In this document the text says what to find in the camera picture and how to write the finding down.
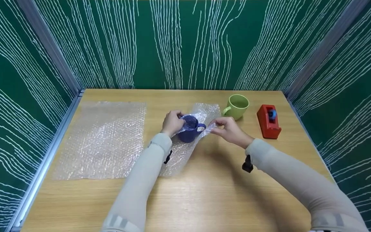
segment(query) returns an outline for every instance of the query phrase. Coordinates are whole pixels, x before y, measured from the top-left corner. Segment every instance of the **green wall panel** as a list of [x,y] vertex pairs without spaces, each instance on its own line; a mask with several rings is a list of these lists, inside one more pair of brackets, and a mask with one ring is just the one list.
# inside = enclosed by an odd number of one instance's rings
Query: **green wall panel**
[[0,0],[0,231],[4,231],[72,94],[14,1]]
[[36,0],[83,88],[286,91],[349,0]]
[[371,231],[371,2],[293,105]]

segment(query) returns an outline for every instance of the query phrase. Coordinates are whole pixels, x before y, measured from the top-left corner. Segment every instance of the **right hand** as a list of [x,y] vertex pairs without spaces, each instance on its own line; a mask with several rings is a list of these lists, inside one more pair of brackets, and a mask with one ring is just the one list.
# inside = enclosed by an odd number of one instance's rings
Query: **right hand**
[[219,126],[224,126],[222,129],[214,128],[211,133],[219,135],[225,141],[231,142],[246,149],[254,140],[246,132],[242,131],[232,117],[220,117],[212,120],[210,124],[215,123]]

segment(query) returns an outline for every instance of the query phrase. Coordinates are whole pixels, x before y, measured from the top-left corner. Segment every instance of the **black clip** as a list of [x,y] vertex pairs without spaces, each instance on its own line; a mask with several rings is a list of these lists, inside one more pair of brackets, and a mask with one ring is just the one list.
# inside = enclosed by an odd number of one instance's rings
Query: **black clip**
[[252,158],[250,157],[250,155],[246,156],[246,161],[243,163],[242,168],[248,173],[252,172],[252,170],[254,169],[252,164]]
[[167,164],[167,162],[170,160],[170,156],[171,156],[172,153],[173,153],[173,150],[170,151],[170,154],[167,156],[167,158],[163,162],[164,164]]

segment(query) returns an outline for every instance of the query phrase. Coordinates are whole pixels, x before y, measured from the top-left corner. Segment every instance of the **blue mug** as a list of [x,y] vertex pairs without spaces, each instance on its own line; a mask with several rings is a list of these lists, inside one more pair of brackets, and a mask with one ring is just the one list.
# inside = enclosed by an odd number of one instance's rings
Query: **blue mug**
[[194,141],[195,138],[206,129],[206,125],[198,123],[198,120],[192,115],[184,115],[180,119],[184,119],[185,121],[184,126],[181,129],[183,131],[178,133],[178,138],[183,142],[190,143]]

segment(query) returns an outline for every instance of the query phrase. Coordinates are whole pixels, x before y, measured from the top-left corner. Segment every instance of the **left hand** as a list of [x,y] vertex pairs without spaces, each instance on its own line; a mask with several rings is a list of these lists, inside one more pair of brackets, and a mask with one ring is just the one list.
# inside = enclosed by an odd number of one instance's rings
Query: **left hand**
[[161,133],[167,134],[170,138],[174,136],[174,134],[179,131],[184,123],[184,119],[179,119],[179,117],[183,116],[180,110],[172,110],[170,111],[164,119],[162,123]]

